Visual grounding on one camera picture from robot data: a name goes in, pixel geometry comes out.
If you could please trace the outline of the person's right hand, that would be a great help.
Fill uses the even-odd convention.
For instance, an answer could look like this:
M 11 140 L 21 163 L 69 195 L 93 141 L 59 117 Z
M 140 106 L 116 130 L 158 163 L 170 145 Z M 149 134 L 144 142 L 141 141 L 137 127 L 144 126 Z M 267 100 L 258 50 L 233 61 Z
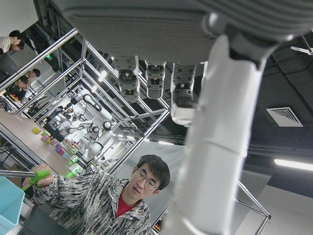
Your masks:
M 29 188 L 33 184 L 36 184 L 38 186 L 50 185 L 54 180 L 54 176 L 52 174 L 52 169 L 50 166 L 45 165 L 45 164 L 40 164 L 31 169 L 31 172 L 35 172 L 35 173 L 42 172 L 42 171 L 48 171 L 49 174 L 46 175 L 45 178 L 41 178 L 37 180 L 36 182 L 33 180 L 33 177 L 26 177 L 22 183 L 22 187 Z

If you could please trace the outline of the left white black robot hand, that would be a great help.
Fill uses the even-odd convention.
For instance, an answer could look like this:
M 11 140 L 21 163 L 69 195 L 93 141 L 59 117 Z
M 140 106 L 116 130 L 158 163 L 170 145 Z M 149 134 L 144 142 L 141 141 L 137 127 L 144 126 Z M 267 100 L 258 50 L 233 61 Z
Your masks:
M 207 61 L 168 235 L 227 235 L 267 58 L 313 26 L 310 0 L 55 0 L 97 50 L 119 59 L 195 65 Z

